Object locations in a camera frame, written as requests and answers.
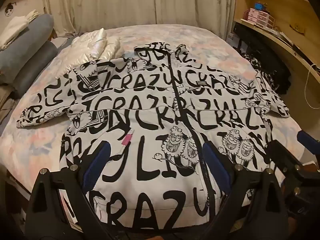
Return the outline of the white black graffiti print jacket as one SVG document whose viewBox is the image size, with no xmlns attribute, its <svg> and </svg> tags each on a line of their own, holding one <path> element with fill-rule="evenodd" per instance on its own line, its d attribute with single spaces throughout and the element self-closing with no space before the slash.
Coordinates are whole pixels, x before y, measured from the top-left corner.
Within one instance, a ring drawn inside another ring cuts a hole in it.
<svg viewBox="0 0 320 240">
<path fill-rule="evenodd" d="M 219 208 L 205 142 L 235 164 L 266 167 L 270 112 L 289 116 L 261 75 L 247 81 L 198 63 L 184 45 L 153 42 L 75 67 L 35 95 L 17 127 L 67 115 L 60 166 L 88 166 L 84 194 L 97 217 L 172 229 L 205 224 Z"/>
</svg>

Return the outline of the black white clothes pile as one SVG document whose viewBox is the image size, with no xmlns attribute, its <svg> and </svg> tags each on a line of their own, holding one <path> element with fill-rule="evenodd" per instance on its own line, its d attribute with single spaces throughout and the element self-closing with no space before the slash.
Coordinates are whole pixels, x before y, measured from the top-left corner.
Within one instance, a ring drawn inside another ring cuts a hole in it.
<svg viewBox="0 0 320 240">
<path fill-rule="evenodd" d="M 287 66 L 278 59 L 264 60 L 257 53 L 241 53 L 252 67 L 266 80 L 277 94 L 286 94 L 291 86 L 291 73 Z"/>
</svg>

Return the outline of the pastel patchwork bed cover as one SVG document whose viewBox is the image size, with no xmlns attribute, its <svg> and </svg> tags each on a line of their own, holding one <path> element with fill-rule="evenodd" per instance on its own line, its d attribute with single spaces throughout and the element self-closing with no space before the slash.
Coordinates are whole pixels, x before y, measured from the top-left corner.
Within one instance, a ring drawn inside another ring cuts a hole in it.
<svg viewBox="0 0 320 240">
<path fill-rule="evenodd" d="M 224 40 L 205 29 L 186 25 L 141 25 L 112 29 L 108 33 L 121 37 L 125 48 L 122 58 L 133 57 L 136 47 L 162 42 L 173 48 L 184 45 L 198 63 L 217 66 L 247 81 L 259 74 Z M 35 95 L 58 79 L 56 70 L 57 66 L 49 66 L 42 73 L 14 110 L 1 136 L 1 158 L 14 177 L 28 189 L 33 188 L 41 168 L 61 169 L 62 135 L 70 123 L 67 115 L 37 126 L 17 127 L 18 118 Z M 268 113 L 268 118 L 273 125 L 271 140 L 279 140 L 295 157 L 301 158 L 304 147 L 296 139 L 299 125 L 295 120 L 290 114 L 284 118 L 274 112 Z"/>
</svg>

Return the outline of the pink storage boxes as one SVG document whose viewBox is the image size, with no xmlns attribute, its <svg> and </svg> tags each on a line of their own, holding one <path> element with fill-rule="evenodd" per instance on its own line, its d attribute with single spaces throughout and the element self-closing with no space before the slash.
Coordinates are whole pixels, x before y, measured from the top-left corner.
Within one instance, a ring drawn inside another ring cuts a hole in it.
<svg viewBox="0 0 320 240">
<path fill-rule="evenodd" d="M 268 13 L 260 10 L 251 8 L 248 12 L 247 20 L 261 27 L 273 28 L 272 17 Z"/>
</svg>

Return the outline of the curved wooden shelf unit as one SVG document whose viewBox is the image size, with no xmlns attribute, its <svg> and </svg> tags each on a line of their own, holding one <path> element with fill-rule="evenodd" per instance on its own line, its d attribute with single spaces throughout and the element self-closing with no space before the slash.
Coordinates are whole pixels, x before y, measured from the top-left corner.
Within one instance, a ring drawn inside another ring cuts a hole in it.
<svg viewBox="0 0 320 240">
<path fill-rule="evenodd" d="M 265 3 L 273 28 L 247 20 L 256 2 Z M 281 60 L 291 73 L 289 89 L 319 92 L 319 18 L 308 0 L 236 0 L 233 31 L 265 61 Z"/>
</svg>

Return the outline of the blue box on shelf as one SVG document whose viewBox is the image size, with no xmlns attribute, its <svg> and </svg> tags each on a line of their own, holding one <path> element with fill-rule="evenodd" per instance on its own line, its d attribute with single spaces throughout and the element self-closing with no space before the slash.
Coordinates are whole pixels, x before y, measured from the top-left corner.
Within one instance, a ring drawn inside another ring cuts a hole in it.
<svg viewBox="0 0 320 240">
<path fill-rule="evenodd" d="M 256 3 L 254 4 L 255 10 L 259 10 L 259 11 L 266 11 L 266 6 L 267 6 L 267 4 L 265 4 L 265 3 L 260 3 L 260 2 L 256 2 Z"/>
</svg>

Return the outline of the lower blue bolster pillow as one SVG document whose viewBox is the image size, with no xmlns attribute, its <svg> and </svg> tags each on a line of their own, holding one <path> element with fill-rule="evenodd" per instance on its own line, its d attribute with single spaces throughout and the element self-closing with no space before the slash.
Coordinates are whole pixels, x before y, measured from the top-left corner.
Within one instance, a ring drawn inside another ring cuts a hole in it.
<svg viewBox="0 0 320 240">
<path fill-rule="evenodd" d="M 56 46 L 52 42 L 46 41 L 44 45 L 28 60 L 12 83 L 15 99 L 20 99 L 24 96 L 37 77 L 42 73 L 44 68 L 50 64 L 57 54 L 58 49 Z"/>
</svg>

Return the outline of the blue bolster pillow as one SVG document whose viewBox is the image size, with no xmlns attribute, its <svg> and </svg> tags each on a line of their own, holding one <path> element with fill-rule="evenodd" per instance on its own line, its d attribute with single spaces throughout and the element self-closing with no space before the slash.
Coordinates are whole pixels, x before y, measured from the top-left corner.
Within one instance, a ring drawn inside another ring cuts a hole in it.
<svg viewBox="0 0 320 240">
<path fill-rule="evenodd" d="M 46 41 L 44 45 L 28 60 L 12 83 L 15 99 L 20 99 L 24 96 L 37 77 L 42 73 L 44 68 L 50 64 L 57 54 L 58 49 L 56 46 L 52 42 Z"/>
<path fill-rule="evenodd" d="M 1 51 L 1 83 L 14 81 L 22 67 L 49 41 L 53 27 L 54 20 L 51 15 L 40 15 Z"/>
</svg>

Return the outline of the white shiny folded puffer jacket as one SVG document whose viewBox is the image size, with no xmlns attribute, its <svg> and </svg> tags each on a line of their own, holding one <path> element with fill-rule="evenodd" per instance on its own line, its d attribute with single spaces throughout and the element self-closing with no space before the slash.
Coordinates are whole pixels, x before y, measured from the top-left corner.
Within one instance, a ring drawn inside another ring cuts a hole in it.
<svg viewBox="0 0 320 240">
<path fill-rule="evenodd" d="M 57 58 L 56 78 L 63 76 L 75 67 L 95 60 L 112 60 L 124 54 L 121 39 L 108 36 L 103 28 L 76 37 L 69 46 L 61 50 Z"/>
</svg>

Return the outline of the upper blue bolster pillow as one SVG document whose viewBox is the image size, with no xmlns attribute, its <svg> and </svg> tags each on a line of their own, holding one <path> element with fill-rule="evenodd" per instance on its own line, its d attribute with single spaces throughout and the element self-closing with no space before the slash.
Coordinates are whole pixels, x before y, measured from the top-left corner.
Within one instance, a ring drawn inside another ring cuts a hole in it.
<svg viewBox="0 0 320 240">
<path fill-rule="evenodd" d="M 14 81 L 22 67 L 49 41 L 53 27 L 54 20 L 51 15 L 40 15 L 1 51 L 1 83 Z"/>
</svg>

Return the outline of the white folded cloth on pillows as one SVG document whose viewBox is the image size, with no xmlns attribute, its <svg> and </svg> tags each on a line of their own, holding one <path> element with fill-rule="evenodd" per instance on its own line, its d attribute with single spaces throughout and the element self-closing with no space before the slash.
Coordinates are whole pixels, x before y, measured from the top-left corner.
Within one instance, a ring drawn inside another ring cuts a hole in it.
<svg viewBox="0 0 320 240">
<path fill-rule="evenodd" d="M 26 27 L 38 16 L 40 13 L 36 10 L 29 12 L 25 16 L 14 17 L 8 25 L 4 28 L 0 36 L 1 50 L 5 50 L 18 35 L 24 31 Z"/>
</svg>

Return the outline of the beige patterned curtain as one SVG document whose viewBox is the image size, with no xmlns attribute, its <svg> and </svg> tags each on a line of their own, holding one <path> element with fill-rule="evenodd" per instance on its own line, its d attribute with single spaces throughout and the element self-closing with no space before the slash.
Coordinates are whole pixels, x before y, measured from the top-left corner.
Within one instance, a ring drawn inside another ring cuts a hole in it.
<svg viewBox="0 0 320 240">
<path fill-rule="evenodd" d="M 235 11 L 235 0 L 43 0 L 43 5 L 59 36 L 100 28 L 183 24 L 226 38 Z"/>
</svg>

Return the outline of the cartoon face wall sticker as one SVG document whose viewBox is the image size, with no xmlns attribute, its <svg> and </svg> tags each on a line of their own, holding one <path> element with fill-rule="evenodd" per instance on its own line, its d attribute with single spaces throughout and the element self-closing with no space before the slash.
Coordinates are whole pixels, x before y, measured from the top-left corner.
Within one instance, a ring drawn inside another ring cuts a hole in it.
<svg viewBox="0 0 320 240">
<path fill-rule="evenodd" d="M 16 2 L 10 2 L 7 4 L 4 11 L 6 17 L 10 17 L 12 15 L 15 5 Z"/>
</svg>

